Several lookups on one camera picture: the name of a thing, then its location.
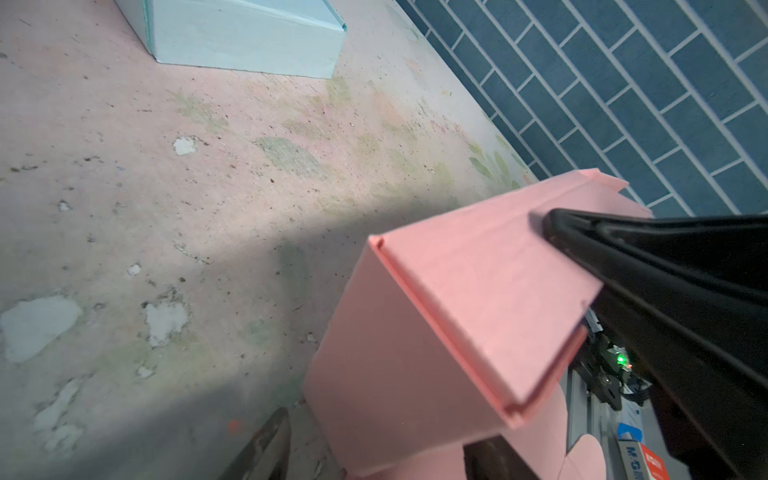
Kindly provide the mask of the light blue paper box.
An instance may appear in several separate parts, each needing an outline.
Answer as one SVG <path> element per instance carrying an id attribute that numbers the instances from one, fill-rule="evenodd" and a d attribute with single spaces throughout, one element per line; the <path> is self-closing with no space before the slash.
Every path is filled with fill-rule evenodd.
<path id="1" fill-rule="evenodd" d="M 328 1 L 119 1 L 163 64 L 329 79 L 347 32 Z"/>

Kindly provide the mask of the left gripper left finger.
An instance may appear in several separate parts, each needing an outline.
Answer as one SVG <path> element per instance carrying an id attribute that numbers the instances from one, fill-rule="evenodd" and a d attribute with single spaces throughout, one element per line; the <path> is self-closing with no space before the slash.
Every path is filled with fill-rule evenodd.
<path id="1" fill-rule="evenodd" d="M 291 425 L 285 407 L 275 410 L 218 477 L 285 480 L 291 451 Z"/>

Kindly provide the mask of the aluminium mounting rail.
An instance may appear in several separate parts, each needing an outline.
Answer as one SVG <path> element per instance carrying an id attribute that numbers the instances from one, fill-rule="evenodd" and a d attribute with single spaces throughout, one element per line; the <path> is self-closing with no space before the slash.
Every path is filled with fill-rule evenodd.
<path id="1" fill-rule="evenodd" d="M 582 325 L 587 338 L 560 380 L 568 412 L 566 446 L 573 447 L 584 435 L 595 437 L 606 477 L 625 479 L 619 442 L 643 439 L 642 410 L 650 383 L 633 372 L 630 352 L 609 336 L 592 309 Z"/>

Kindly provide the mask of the pink paper box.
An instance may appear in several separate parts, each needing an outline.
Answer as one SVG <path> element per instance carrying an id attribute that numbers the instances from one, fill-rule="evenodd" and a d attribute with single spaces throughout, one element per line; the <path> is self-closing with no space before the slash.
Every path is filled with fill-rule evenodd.
<path id="1" fill-rule="evenodd" d="M 364 477 L 531 418 L 602 289 L 545 240 L 543 218 L 649 218 L 624 188 L 576 170 L 370 237 L 303 387 L 339 465 Z"/>

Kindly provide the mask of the red blue pen package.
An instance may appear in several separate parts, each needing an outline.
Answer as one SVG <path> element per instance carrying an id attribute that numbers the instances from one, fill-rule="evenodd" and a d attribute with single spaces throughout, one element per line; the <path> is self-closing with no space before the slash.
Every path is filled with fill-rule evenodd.
<path id="1" fill-rule="evenodd" d="M 617 424 L 618 446 L 628 479 L 669 480 L 664 461 L 642 442 L 642 431 L 626 423 Z"/>

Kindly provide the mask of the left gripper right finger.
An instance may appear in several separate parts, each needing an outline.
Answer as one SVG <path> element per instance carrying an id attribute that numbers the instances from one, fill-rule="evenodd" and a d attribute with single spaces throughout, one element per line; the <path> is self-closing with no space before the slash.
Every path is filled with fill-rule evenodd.
<path id="1" fill-rule="evenodd" d="M 466 476 L 469 480 L 538 480 L 526 461 L 502 436 L 488 438 L 463 447 Z"/>

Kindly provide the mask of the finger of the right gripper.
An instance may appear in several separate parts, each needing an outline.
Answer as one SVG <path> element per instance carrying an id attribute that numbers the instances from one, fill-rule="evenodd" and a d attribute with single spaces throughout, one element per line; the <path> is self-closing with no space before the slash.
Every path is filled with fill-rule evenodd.
<path id="1" fill-rule="evenodd" d="M 598 318 L 651 376 L 668 452 L 695 479 L 767 475 L 767 219 L 555 209 L 543 235 L 602 282 Z"/>

